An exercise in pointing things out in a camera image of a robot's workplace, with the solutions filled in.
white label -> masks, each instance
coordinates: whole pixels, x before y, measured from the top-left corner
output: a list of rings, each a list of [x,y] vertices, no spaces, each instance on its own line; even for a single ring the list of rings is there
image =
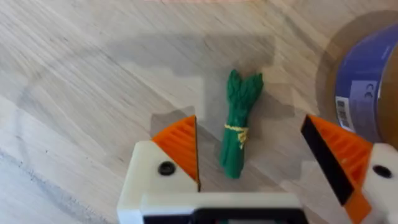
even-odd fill
[[[340,126],[347,131],[355,132],[348,98],[336,96],[336,112]]]

wooden table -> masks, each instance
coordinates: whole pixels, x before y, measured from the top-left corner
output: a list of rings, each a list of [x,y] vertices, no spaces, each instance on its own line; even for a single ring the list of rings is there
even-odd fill
[[[311,222],[348,223],[300,125],[306,113],[334,120],[331,70],[396,10],[396,0],[1,0],[0,223],[117,223],[135,142],[193,113],[203,190],[289,191]],[[217,161],[233,68],[265,82],[239,180]]]

